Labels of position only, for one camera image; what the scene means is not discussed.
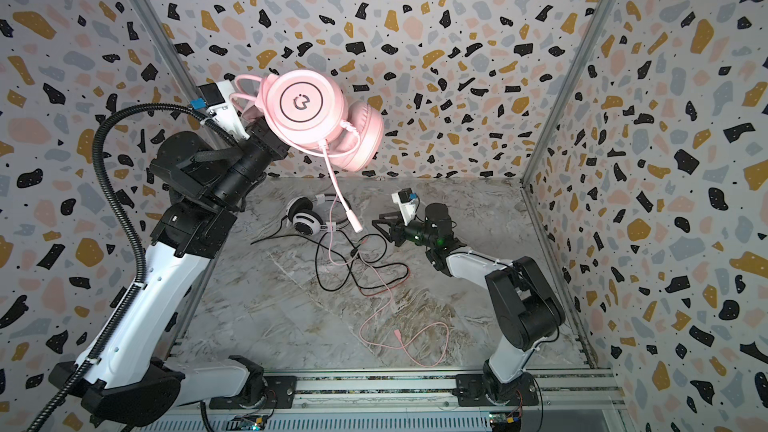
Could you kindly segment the pink headphones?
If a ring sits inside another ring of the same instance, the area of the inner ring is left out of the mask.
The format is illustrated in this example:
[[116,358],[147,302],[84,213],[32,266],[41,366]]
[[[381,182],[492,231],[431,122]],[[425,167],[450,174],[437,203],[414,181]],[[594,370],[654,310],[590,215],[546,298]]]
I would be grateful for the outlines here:
[[336,198],[353,230],[361,232],[334,170],[359,172],[372,162],[385,132],[381,112],[365,101],[350,104],[332,78],[307,69],[238,75],[230,99],[243,116],[264,117],[285,144],[324,160]]

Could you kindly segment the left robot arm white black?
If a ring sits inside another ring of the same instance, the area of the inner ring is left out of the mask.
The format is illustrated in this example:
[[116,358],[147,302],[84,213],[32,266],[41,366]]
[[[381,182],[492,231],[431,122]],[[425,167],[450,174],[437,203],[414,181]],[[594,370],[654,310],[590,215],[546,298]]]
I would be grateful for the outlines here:
[[98,421],[133,427],[196,402],[252,408],[268,400],[263,368],[240,355],[172,366],[154,351],[181,300],[225,244],[245,197],[264,181],[272,162],[286,157],[288,145],[263,118],[247,126],[244,142],[226,149],[212,149],[194,132],[168,138],[150,169],[180,198],[144,247],[105,168],[104,143],[119,118],[105,119],[95,133],[93,166],[134,253],[136,276],[88,349],[77,360],[54,367],[49,381],[57,392],[33,420],[32,431],[40,430],[69,396],[80,398]]

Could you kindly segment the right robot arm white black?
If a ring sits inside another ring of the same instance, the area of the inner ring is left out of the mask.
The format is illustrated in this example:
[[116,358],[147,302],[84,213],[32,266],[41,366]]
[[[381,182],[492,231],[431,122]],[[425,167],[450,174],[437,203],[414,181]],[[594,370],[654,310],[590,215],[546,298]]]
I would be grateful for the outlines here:
[[489,294],[501,339],[480,375],[457,382],[464,403],[506,405],[524,400],[533,378],[526,368],[537,348],[556,341],[565,322],[562,305],[534,259],[503,260],[484,255],[460,240],[443,203],[426,206],[418,219],[402,205],[381,214],[372,226],[393,245],[425,248],[430,264],[448,277],[467,280]]

